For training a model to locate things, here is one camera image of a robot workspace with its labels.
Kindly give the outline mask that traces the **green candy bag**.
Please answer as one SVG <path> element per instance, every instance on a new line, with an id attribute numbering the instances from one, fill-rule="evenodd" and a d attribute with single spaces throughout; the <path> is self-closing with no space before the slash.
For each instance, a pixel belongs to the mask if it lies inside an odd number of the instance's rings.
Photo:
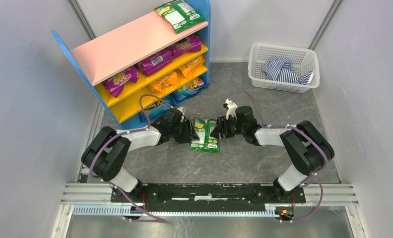
<path id="1" fill-rule="evenodd" d="M 220 151 L 219 136 L 211 136 L 215 131 L 217 121 L 215 119 L 195 118 L 193 129 L 197 139 L 190 142 L 191 151 L 202 151 L 208 153 L 217 153 Z"/>
<path id="2" fill-rule="evenodd" d="M 184 0 L 167 2 L 156 7 L 154 12 L 165 19 L 176 34 L 206 21 L 202 14 Z"/>

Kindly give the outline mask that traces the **blue candy bag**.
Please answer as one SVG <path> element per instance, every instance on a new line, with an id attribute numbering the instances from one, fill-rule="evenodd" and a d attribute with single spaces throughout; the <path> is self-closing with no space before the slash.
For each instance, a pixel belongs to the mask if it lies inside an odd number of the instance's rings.
<path id="1" fill-rule="evenodd" d="M 171 93 L 171 96 L 177 104 L 180 104 L 183 101 L 194 97 L 207 87 L 208 84 L 198 77 L 179 87 L 177 90 Z"/>
<path id="2" fill-rule="evenodd" d="M 176 107 L 177 103 L 174 101 L 171 95 L 168 95 L 162 100 L 156 101 L 150 106 L 144 108 L 145 112 L 151 121 L 155 121 L 157 118 L 165 115 L 171 107 Z"/>

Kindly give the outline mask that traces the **purple candy bag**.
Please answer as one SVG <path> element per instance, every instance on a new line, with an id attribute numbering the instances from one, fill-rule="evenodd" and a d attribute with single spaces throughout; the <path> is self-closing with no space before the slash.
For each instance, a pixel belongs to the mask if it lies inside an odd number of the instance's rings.
<path id="1" fill-rule="evenodd" d="M 185 53 L 199 52 L 201 50 L 202 42 L 196 35 L 190 35 L 180 41 L 170 45 L 167 49 L 172 54 L 173 58 L 177 58 Z"/>
<path id="2" fill-rule="evenodd" d="M 165 48 L 138 62 L 136 67 L 145 76 L 151 76 L 170 64 L 173 59 L 173 51 Z"/>
<path id="3" fill-rule="evenodd" d="M 109 79 L 103 81 L 103 86 L 115 98 L 122 93 L 127 83 L 137 83 L 139 79 L 139 71 L 135 66 L 131 66 L 120 73 L 115 74 Z"/>

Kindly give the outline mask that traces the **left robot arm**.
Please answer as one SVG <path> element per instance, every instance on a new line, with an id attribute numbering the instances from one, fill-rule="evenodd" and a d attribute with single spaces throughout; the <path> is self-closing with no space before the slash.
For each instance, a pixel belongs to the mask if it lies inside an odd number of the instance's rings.
<path id="1" fill-rule="evenodd" d="M 123 167 L 128 152 L 161 145 L 172 138 L 179 144 L 198 139 L 192 121 L 185 117 L 182 108 L 170 108 L 164 116 L 142 128 L 103 127 L 83 152 L 81 162 L 89 168 L 90 176 L 130 193 L 142 183 Z"/>

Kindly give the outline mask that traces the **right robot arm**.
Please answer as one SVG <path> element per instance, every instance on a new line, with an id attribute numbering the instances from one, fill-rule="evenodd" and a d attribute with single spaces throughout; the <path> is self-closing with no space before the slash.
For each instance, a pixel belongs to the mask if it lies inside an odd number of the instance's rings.
<path id="1" fill-rule="evenodd" d="M 217 119 L 210 136 L 223 139 L 241 135 L 251 145 L 285 148 L 291 165 L 273 183 L 280 192 L 307 185 L 308 178 L 315 176 L 335 157 L 333 147 L 308 120 L 296 125 L 265 125 L 257 122 L 250 106 L 225 104 L 224 107 L 226 115 Z"/>

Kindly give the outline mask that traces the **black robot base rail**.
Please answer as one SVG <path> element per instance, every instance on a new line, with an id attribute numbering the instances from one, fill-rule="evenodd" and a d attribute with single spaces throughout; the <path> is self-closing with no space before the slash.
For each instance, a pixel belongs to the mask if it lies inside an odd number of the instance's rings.
<path id="1" fill-rule="evenodd" d="M 303 204 L 304 190 L 261 183 L 148 183 L 128 196 L 150 212 L 260 212 L 266 204 Z"/>

